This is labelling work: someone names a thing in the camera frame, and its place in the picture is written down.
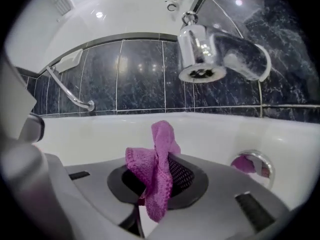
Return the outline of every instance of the white bathtub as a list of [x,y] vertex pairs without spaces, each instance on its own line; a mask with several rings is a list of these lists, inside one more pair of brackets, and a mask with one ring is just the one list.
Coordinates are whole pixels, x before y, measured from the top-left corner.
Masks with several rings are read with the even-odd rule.
[[151,125],[167,120],[183,154],[229,165],[245,150],[268,156],[275,168],[271,191],[290,209],[309,196],[320,168],[320,125],[268,118],[163,113],[48,118],[43,152],[65,166],[113,160],[127,147],[153,148]]

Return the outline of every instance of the tile grout line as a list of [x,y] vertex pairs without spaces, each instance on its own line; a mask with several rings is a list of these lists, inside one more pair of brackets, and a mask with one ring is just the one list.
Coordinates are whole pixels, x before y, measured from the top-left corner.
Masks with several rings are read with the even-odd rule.
[[259,97],[260,97],[260,118],[263,117],[263,109],[262,109],[262,89],[261,89],[261,83],[258,81],[258,89],[259,89]]
[[[63,72],[61,73],[61,78],[60,78],[60,82],[62,83],[62,76],[63,76]],[[60,90],[61,88],[59,87],[59,95],[58,95],[58,114],[60,114]]]
[[[116,111],[116,110],[115,109],[113,109],[113,110],[98,110],[98,111],[94,111],[94,112],[113,112],[113,111]],[[91,113],[91,111],[82,111],[82,112],[80,112],[80,114],[83,114],[83,113]]]
[[48,91],[49,91],[50,78],[51,78],[51,75],[49,75],[48,87],[46,88],[46,101],[45,101],[45,114],[46,115],[48,114]]
[[193,89],[193,108],[194,112],[196,112],[196,101],[195,101],[195,83],[192,83],[192,89]]
[[88,57],[88,54],[89,54],[89,51],[90,51],[91,48],[88,49],[88,52],[86,53],[86,56],[85,56],[85,59],[84,59],[84,63],[83,63],[83,68],[82,68],[82,73],[81,73],[81,80],[80,80],[80,90],[79,90],[79,100],[81,100],[81,84],[82,84],[82,77],[84,75],[84,69],[85,69],[85,65],[86,65],[86,61],[87,61],[87,57]]
[[233,105],[233,106],[195,106],[195,109],[219,109],[219,108],[260,108],[260,105]]
[[38,78],[35,80],[35,84],[34,84],[34,91],[33,91],[33,97],[36,98],[36,87],[37,87],[37,81],[38,81]]
[[305,108],[305,109],[320,109],[320,105],[312,104],[262,104],[263,108]]
[[164,110],[164,108],[120,109],[120,110],[117,110],[117,111],[124,112],[124,111],[146,111],[146,110]]
[[166,112],[167,100],[166,100],[166,73],[165,73],[164,41],[161,41],[161,43],[162,43],[162,67],[163,67],[163,87],[164,87],[164,112]]
[[120,45],[118,63],[116,66],[116,79],[115,79],[115,113],[116,115],[118,114],[118,75],[119,75],[119,65],[120,65],[120,57],[121,57],[121,50],[122,50],[123,43],[124,41],[122,40]]
[[186,99],[186,82],[183,82],[183,87],[184,87],[184,108],[187,108],[187,99]]
[[185,107],[171,107],[171,108],[166,108],[166,110],[184,110]]

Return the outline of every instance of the curved rod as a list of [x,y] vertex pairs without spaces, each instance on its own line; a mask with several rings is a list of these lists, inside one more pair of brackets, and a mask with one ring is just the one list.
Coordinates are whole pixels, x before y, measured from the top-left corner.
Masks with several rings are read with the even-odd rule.
[[67,87],[65,87],[63,85],[63,83],[56,77],[56,75],[53,73],[53,71],[51,70],[51,68],[49,66],[46,67],[46,70],[49,72],[49,74],[51,75],[51,77],[53,78],[53,80],[60,86],[60,88],[65,92],[66,96],[74,103],[76,104],[78,107],[87,109],[88,111],[93,111],[95,109],[95,103],[90,100],[88,103],[84,103],[83,101],[81,101],[80,99],[78,99],[76,96],[73,95],[73,93],[71,91],[69,91],[67,89]]

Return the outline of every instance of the pink towel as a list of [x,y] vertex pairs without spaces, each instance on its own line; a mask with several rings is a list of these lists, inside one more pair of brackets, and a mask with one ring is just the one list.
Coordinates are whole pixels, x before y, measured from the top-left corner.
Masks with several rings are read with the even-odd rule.
[[154,123],[151,130],[154,149],[128,147],[125,161],[128,169],[146,186],[140,198],[144,198],[149,217],[159,222],[167,211],[173,185],[168,153],[180,154],[181,150],[175,141],[174,129],[167,121]]

